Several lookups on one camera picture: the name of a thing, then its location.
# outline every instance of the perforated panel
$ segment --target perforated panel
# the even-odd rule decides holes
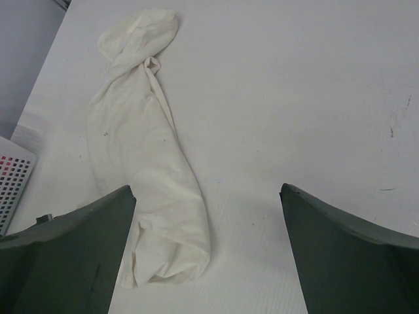
[[[18,205],[35,156],[0,138],[0,235],[4,235]]]

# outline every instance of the gray wall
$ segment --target gray wall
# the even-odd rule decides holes
[[[0,136],[11,137],[63,18],[51,0],[0,0]]]

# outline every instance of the white tabletop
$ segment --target white tabletop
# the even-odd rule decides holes
[[[98,197],[86,106],[109,64],[96,41],[149,7],[179,13],[157,77],[212,259],[193,283],[117,287],[110,313],[307,313],[283,183],[419,236],[416,0],[73,0],[12,138],[39,161],[9,233]]]

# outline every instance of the fabric fold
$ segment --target fabric fold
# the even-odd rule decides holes
[[[176,31],[173,11],[144,10],[98,41],[111,66],[89,104],[88,150],[100,192],[129,184],[137,199],[118,276],[125,288],[190,281],[210,260],[206,208],[155,78],[153,56]]]

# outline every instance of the crumpled fabric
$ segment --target crumpled fabric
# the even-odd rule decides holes
[[[103,195],[129,184],[137,200],[117,280],[124,288],[190,281],[210,260],[206,208],[155,78],[153,56],[176,31],[173,11],[144,10],[98,41],[111,66],[88,106],[93,172]]]

